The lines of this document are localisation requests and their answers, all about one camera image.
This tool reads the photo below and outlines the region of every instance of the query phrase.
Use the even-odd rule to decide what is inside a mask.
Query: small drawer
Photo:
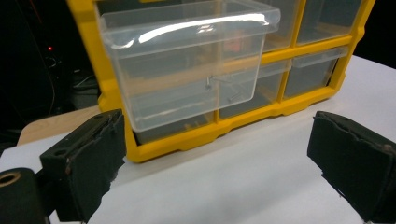
[[[279,9],[250,0],[102,14],[102,41],[134,132],[250,99],[262,42],[279,20]]]
[[[244,103],[221,109],[219,111],[219,117],[221,119],[227,119],[275,102],[282,75],[289,70],[290,60],[262,65],[257,77],[253,98]]]
[[[345,56],[347,47],[295,57],[292,60],[284,99],[327,86],[337,60]]]
[[[361,0],[306,0],[297,44],[348,35]]]
[[[206,126],[207,124],[213,123],[213,119],[214,112],[209,112],[189,119],[169,123],[141,133],[134,133],[134,137],[138,145],[143,145],[178,133],[184,133],[189,130]]]

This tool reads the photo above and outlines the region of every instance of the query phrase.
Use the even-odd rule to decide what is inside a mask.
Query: white table surface
[[[127,161],[89,223],[362,223],[306,156],[313,116],[333,112],[396,141],[395,98],[396,70],[353,56],[329,100],[190,151]],[[64,136],[6,150],[0,171],[37,172],[39,155]],[[50,219],[59,222],[55,213]]]

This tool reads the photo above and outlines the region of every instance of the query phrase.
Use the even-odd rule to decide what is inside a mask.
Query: plastic drawer organizer
[[[67,3],[140,162],[335,95],[375,1]]]

